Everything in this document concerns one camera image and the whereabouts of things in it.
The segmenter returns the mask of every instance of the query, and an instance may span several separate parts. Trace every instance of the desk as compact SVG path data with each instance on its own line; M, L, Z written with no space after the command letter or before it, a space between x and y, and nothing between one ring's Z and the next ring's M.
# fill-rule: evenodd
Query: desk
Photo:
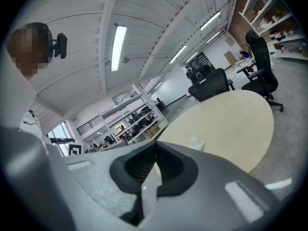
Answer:
M267 151L274 130L269 104L247 90L222 93L190 108L174 120L159 141L189 147L205 141L204 152L223 157L250 172Z

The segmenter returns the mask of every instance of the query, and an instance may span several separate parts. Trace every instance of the shirt logo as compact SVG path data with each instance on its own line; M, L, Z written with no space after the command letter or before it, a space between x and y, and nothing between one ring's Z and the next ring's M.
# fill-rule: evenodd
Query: shirt logo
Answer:
M33 124L35 124L35 123L29 123L29 122L27 122L27 121L24 121L24 123L27 124L27 125L33 125Z

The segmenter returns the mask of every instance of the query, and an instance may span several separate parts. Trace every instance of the ceiling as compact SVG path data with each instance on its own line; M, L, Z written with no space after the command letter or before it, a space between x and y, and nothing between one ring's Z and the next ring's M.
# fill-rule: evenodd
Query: ceiling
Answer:
M47 109L40 112L41 119L46 119L46 112L67 118L105 96L131 89L132 83L169 72L228 27L234 4L234 0L29 0L12 30L43 22L53 38L61 32L68 38L67 57L54 58L30 81L38 91L37 109ZM221 16L200 31L217 11ZM120 61L118 70L111 72L115 24L128 28L121 58L130 60ZM169 64L184 44L185 51Z

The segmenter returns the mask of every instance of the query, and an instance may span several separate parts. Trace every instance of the chair armrest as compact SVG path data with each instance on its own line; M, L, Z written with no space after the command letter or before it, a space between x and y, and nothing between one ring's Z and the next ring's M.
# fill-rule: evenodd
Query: chair armrest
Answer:
M254 73L252 73L250 76L248 76L248 79L253 79L255 77L258 77L261 73L263 73L264 69L260 69Z
M248 67L250 67L250 66L242 67L240 70L236 71L236 73L238 74L238 73L240 73L240 72L246 70L246 68L248 68Z

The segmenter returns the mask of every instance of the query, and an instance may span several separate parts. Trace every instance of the table top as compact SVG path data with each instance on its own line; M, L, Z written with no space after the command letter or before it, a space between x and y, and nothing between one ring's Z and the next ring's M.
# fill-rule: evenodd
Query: table top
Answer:
M223 157L248 173L265 155L273 130L267 101L255 92L234 90L193 106L158 140L189 147L196 137L205 142L203 152Z

